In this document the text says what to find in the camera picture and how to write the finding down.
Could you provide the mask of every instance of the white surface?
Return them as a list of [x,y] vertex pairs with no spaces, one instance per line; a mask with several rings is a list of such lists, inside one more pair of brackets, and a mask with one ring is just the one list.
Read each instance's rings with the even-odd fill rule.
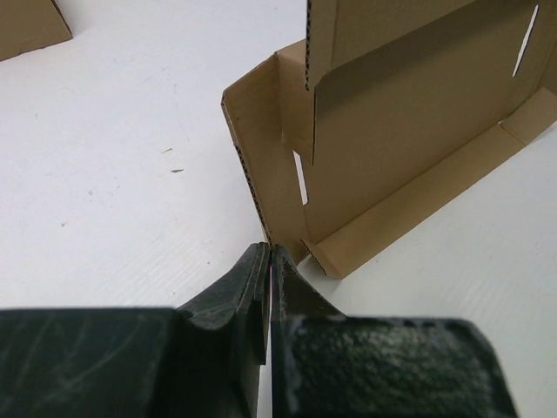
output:
[[[305,1],[58,2],[75,39],[0,63],[0,306],[180,305],[262,239],[220,94]],[[347,314],[473,320],[555,416],[556,161],[553,129],[346,280],[301,269]]]

